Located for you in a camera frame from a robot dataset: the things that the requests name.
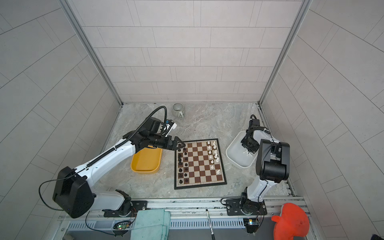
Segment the yellow plastic tray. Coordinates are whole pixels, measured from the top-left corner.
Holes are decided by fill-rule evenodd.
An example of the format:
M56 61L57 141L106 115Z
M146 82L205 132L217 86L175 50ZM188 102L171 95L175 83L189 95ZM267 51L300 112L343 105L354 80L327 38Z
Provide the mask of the yellow plastic tray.
M162 149L145 148L133 155L131 170L138 174L154 174L161 164Z

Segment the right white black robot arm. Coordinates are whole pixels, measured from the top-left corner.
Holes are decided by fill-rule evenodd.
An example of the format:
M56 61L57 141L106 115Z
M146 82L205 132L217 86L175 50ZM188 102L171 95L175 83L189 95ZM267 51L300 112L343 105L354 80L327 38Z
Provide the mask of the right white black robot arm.
M241 195L240 208L244 215L265 215L264 196L271 187L288 179L290 174L290 145L276 140L271 131L260 125L255 115L241 140L249 153L256 154L256 174L253 183Z

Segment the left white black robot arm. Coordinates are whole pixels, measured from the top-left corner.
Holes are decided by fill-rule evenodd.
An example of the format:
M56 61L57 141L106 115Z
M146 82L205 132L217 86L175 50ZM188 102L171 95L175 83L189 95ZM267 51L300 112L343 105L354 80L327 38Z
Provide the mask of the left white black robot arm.
M133 213L131 197L121 190L94 193L92 187L106 173L120 162L139 153L143 149L164 149L177 151L185 147L179 137L170 136L177 127L173 120L166 117L159 120L152 111L134 130L126 133L110 149L92 160L75 168L65 167L54 179L53 201L58 205L56 211L64 211L71 218L79 218L89 211L103 211L106 217L126 217Z

